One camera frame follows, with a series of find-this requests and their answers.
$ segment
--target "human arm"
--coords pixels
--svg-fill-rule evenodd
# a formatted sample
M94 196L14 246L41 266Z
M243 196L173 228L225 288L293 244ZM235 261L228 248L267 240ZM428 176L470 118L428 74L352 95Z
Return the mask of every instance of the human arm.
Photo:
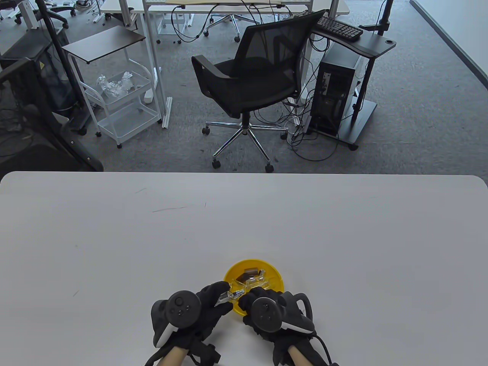
M187 349L173 347L166 357L161 358L158 362L158 366L181 366L187 354Z
M295 366L313 366L312 363L304 356L302 353L296 348L295 346L291 346L288 349L288 353L293 360Z

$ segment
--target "black keyboard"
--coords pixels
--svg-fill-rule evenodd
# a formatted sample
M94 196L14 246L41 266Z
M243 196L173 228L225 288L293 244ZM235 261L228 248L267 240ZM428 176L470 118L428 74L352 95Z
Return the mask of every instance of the black keyboard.
M304 10L295 16L302 17L307 14L310 14L310 12L308 10ZM363 34L363 30L361 28L354 27L326 16L321 17L314 28L320 32L328 33L332 36L340 37L350 42L357 41L361 34Z

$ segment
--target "scratch mark on table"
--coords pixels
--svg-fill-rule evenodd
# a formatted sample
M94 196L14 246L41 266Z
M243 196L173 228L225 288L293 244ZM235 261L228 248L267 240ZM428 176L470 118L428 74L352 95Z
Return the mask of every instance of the scratch mark on table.
M153 213L154 213L154 212L167 211L167 210L179 210L179 209L182 209L182 208L187 208L187 207L188 207L188 206L162 208L161 210L156 210L156 211L153 211Z

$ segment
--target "crumpled plastic bag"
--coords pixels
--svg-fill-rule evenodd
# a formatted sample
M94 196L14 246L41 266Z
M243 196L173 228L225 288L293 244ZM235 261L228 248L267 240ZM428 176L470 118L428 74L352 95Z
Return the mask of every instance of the crumpled plastic bag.
M102 90L109 96L114 98L125 97L129 94L129 90L134 87L131 80L132 74L128 71L124 72L122 79L118 82L108 81L105 75L100 75L97 79L97 84L102 86Z

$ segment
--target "hand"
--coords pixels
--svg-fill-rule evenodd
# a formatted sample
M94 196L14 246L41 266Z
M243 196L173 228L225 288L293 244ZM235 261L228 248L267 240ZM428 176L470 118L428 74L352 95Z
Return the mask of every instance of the hand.
M280 363L282 365L295 366L288 353L288 349L295 346L312 363L312 365L326 365L323 358L313 349L312 345L310 344L312 334L300 333L291 329L280 329L276 332L270 333L261 330L254 324L251 317L251 307L254 301L260 297L270 298L282 306L286 306L286 301L281 296L281 292L264 290L261 287L253 288L239 299L239 307L247 313L247 315L243 318L244 324L251 326L254 331L264 340L274 343L273 364L275 366L278 366Z
M231 303L215 306L219 296L229 291L229 289L230 285L227 282L220 281L206 286L197 292L196 295L200 299L202 306L198 320L188 328L178 329L178 331L173 332L167 342L161 347L158 355L164 357L173 347L179 347L189 350L188 355L190 356L195 355L203 359L209 358L208 361L214 361L219 358L220 355L215 352L215 347L212 345L206 346L202 341L212 333L219 319L232 310L233 305ZM165 327L166 324L164 321L164 308L166 303L167 300L158 301L151 310L155 339L159 338L162 331L161 327Z

